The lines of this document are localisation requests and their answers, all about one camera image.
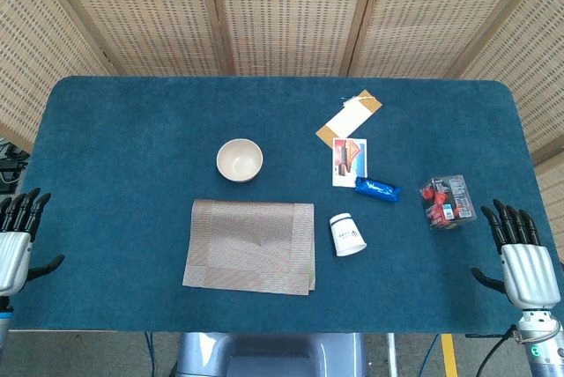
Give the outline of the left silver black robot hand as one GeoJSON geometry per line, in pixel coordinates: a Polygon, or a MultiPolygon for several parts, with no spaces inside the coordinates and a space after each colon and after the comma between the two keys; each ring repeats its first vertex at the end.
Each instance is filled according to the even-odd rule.
{"type": "Polygon", "coordinates": [[[33,244],[45,206],[51,194],[41,189],[0,201],[0,303],[19,293],[26,285],[56,270],[64,261],[57,255],[46,265],[30,268],[33,244]]]}

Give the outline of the blue foil snack packet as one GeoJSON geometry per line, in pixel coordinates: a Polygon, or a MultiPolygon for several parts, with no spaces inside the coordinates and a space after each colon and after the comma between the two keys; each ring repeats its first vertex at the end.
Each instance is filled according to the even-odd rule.
{"type": "Polygon", "coordinates": [[[366,177],[355,179],[355,192],[363,196],[389,203],[397,203],[400,199],[402,188],[385,182],[372,180],[366,177]]]}

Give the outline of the clear box with red parts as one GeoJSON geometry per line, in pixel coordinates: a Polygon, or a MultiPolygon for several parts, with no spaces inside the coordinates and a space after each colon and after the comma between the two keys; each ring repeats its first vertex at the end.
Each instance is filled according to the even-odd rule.
{"type": "Polygon", "coordinates": [[[419,189],[419,194],[431,228],[452,229],[477,217],[461,174],[434,177],[419,189]]]}

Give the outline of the blue-grey robot torso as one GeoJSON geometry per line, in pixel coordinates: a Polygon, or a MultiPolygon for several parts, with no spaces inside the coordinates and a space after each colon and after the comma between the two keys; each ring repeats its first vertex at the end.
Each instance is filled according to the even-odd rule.
{"type": "Polygon", "coordinates": [[[171,377],[366,377],[361,333],[183,333],[171,377]]]}

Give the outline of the bamboo folding screen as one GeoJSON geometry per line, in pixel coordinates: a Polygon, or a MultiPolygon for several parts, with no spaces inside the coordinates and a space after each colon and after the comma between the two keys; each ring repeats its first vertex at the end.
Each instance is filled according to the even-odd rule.
{"type": "Polygon", "coordinates": [[[0,0],[0,152],[70,75],[506,84],[564,262],[564,0],[0,0]]]}

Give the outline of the brown and white paper tag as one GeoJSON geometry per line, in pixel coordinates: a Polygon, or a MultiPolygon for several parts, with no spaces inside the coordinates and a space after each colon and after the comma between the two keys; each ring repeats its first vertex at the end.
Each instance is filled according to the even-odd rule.
{"type": "Polygon", "coordinates": [[[329,147],[335,138],[348,138],[358,127],[382,107],[369,91],[345,100],[343,107],[315,134],[329,147]]]}

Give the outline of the blue table cloth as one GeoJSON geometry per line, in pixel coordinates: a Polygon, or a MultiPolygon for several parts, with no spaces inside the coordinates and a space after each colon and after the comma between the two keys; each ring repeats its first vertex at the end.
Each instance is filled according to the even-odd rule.
{"type": "Polygon", "coordinates": [[[555,244],[510,90],[497,81],[407,78],[68,77],[49,96],[24,190],[51,194],[32,264],[63,264],[12,299],[24,330],[494,333],[519,313],[479,284],[502,275],[484,217],[429,227],[419,188],[461,174],[476,206],[533,217],[555,244]],[[367,90],[382,107],[367,178],[397,203],[332,186],[332,146],[315,133],[367,90]],[[245,138],[258,175],[224,178],[219,148],[245,138]],[[182,285],[196,199],[312,203],[316,287],[307,296],[182,285]],[[337,257],[330,219],[350,213],[367,247],[337,257]]]}

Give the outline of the white ceramic bowl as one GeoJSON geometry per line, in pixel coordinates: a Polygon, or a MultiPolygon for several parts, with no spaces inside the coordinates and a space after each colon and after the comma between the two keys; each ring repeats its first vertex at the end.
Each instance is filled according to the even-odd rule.
{"type": "Polygon", "coordinates": [[[258,175],[262,165],[263,152],[249,139],[232,139],[224,143],[217,153],[217,169],[229,181],[250,181],[258,175]]]}

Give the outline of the white table leg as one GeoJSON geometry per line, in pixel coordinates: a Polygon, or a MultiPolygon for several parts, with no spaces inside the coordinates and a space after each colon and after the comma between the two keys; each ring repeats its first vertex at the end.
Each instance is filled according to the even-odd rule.
{"type": "Polygon", "coordinates": [[[386,345],[389,377],[398,377],[396,341],[393,333],[386,334],[386,345]]]}

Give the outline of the white paper cup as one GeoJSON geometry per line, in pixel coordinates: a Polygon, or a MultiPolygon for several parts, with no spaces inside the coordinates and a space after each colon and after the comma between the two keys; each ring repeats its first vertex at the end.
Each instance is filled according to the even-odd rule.
{"type": "Polygon", "coordinates": [[[350,213],[333,216],[330,230],[337,257],[354,255],[367,247],[350,213]]]}

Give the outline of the photo postcard with red building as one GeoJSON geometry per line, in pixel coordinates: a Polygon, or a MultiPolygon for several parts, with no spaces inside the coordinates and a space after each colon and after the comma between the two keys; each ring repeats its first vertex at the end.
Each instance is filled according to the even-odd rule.
{"type": "Polygon", "coordinates": [[[334,138],[331,164],[332,186],[354,188],[358,177],[367,178],[367,140],[334,138]]]}

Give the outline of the brown woven placemat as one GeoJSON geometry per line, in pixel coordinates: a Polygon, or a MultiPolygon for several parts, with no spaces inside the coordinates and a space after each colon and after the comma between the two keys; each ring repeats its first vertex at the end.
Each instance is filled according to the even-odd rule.
{"type": "Polygon", "coordinates": [[[182,284],[307,296],[315,289],[315,207],[197,199],[182,284]]]}

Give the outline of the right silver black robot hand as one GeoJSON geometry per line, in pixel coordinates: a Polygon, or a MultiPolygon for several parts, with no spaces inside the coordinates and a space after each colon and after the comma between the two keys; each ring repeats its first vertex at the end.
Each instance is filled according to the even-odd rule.
{"type": "Polygon", "coordinates": [[[553,261],[541,243],[534,219],[525,210],[516,210],[498,199],[494,210],[480,209],[490,226],[501,260],[503,279],[486,276],[473,267],[471,274],[484,287],[507,296],[523,311],[548,311],[561,301],[553,261]]]}

